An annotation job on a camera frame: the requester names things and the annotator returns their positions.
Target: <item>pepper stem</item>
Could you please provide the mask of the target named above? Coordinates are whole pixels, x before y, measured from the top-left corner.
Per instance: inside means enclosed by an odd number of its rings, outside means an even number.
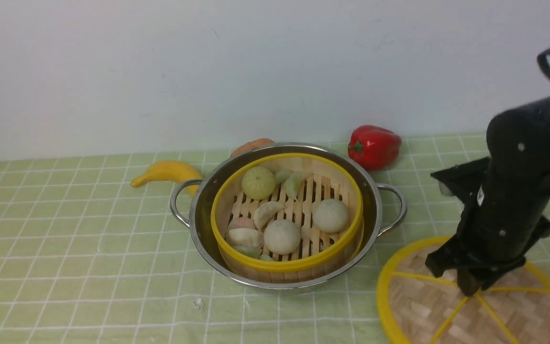
[[[348,145],[347,149],[348,150],[354,150],[354,151],[360,153],[360,152],[362,152],[362,143],[360,143],[360,141],[357,141],[356,144],[354,144],[353,146]]]

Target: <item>toy banana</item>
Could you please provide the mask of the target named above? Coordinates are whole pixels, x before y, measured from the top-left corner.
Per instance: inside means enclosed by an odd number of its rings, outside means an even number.
[[[202,179],[200,172],[183,161],[157,161],[150,165],[146,172],[131,181],[132,187],[140,187],[152,181],[185,182],[190,179]],[[198,185],[191,185],[186,190],[190,196],[199,189]]]

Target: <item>sweet potato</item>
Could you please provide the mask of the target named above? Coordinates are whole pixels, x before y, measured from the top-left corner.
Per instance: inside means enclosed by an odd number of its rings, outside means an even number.
[[[261,146],[266,146],[267,144],[273,144],[275,143],[275,141],[271,140],[271,139],[257,139],[257,140],[253,140],[253,141],[250,141],[246,144],[243,144],[242,146],[240,146],[239,148],[237,148],[236,150],[234,150],[232,153],[231,153],[231,157],[236,157],[237,155],[240,155],[242,153],[245,153],[253,148],[257,148],[257,147],[261,147]]]

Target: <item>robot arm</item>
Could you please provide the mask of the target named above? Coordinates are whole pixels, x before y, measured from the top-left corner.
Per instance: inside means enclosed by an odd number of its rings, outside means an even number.
[[[538,62],[550,80],[548,56],[550,49]],[[550,234],[550,224],[542,221],[550,200],[550,97],[495,116],[487,127],[487,147],[491,158],[477,174],[476,187],[467,190],[456,234],[426,258],[435,277],[456,269],[466,296],[523,266],[526,252]]]

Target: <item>bamboo steamer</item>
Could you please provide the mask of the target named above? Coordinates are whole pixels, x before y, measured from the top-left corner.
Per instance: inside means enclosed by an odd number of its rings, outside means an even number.
[[[253,200],[243,193],[242,178],[245,172],[255,166],[263,166],[273,172],[286,169],[309,172],[311,175],[303,182],[296,201],[288,198],[282,185],[278,185],[268,198]],[[339,233],[322,233],[313,224],[312,211],[320,201],[329,198],[342,201],[349,209],[347,229]],[[264,246],[263,253],[275,261],[243,255],[224,239],[232,220],[239,217],[252,218],[256,209],[268,201],[278,201],[285,205],[269,223],[277,219],[292,220],[303,233],[299,248],[289,255],[277,255]],[[333,161],[304,153],[270,155],[233,173],[214,198],[211,223],[218,248],[229,268],[248,279],[270,283],[307,281],[341,268],[358,254],[364,234],[362,196],[356,181]]]
[[[550,279],[530,263],[467,298],[456,272],[436,279],[428,253],[448,237],[414,242],[384,266],[379,318],[393,344],[550,344]]]

